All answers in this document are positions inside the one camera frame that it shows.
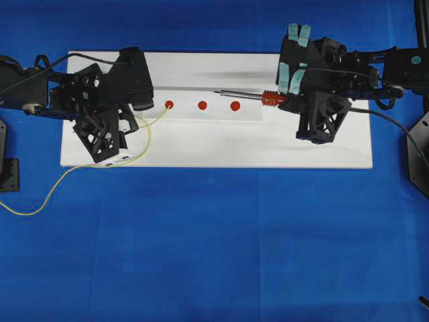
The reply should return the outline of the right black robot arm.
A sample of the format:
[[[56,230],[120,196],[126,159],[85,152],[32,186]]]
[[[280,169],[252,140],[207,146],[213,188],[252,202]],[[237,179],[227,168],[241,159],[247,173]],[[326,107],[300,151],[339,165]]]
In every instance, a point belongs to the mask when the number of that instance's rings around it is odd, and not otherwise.
[[[428,49],[349,52],[335,40],[312,40],[311,27],[291,23],[282,40],[275,83],[286,95],[312,91],[372,100],[388,110],[406,91],[428,94]]]

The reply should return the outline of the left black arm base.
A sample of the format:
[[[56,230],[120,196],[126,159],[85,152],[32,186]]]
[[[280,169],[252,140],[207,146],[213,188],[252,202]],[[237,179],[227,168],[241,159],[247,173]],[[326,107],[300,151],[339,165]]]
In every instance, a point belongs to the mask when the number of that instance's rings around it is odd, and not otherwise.
[[[5,156],[7,143],[7,126],[1,121],[1,193],[19,191],[19,160],[17,158],[7,158]]]

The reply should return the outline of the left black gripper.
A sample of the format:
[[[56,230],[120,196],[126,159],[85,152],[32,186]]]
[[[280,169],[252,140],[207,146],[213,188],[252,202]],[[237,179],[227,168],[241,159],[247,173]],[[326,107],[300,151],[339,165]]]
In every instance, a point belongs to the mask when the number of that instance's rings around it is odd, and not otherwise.
[[[117,64],[103,72],[97,63],[75,73],[50,71],[48,80],[56,86],[50,90],[46,117],[73,121],[109,111],[117,114],[119,133],[130,134],[139,129],[132,109],[118,109],[102,100],[101,89],[106,80],[106,97],[135,110],[154,106],[154,88],[144,53],[138,47],[119,51]]]

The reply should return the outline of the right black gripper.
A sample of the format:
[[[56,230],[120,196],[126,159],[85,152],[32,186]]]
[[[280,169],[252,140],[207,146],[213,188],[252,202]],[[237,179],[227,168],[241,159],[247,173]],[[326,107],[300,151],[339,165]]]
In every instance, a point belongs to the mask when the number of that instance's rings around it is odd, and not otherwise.
[[[309,25],[288,25],[278,64],[278,93],[301,93],[303,109],[313,108],[317,94],[372,100],[385,109],[385,83],[375,67],[385,64],[385,51],[349,52],[344,44],[330,38],[311,40],[310,33]],[[298,67],[292,70],[289,64]]]

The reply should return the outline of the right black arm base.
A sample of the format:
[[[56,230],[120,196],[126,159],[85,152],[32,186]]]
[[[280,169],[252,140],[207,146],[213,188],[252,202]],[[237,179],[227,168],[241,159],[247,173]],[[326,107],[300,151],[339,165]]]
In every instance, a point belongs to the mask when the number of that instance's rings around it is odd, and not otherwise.
[[[408,133],[422,152],[420,154],[411,139],[407,138],[409,179],[424,196],[428,197],[428,167],[422,157],[428,160],[428,113]]]

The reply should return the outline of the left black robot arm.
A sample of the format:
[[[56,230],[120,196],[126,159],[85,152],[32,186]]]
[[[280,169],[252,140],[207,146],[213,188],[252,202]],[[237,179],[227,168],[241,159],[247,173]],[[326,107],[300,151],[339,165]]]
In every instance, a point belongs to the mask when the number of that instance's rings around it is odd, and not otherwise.
[[[153,106],[147,60],[136,47],[120,50],[114,61],[71,53],[52,62],[41,54],[30,68],[1,57],[2,108],[73,121],[74,132],[90,144],[125,136],[119,130],[121,120],[135,132],[134,111]]]

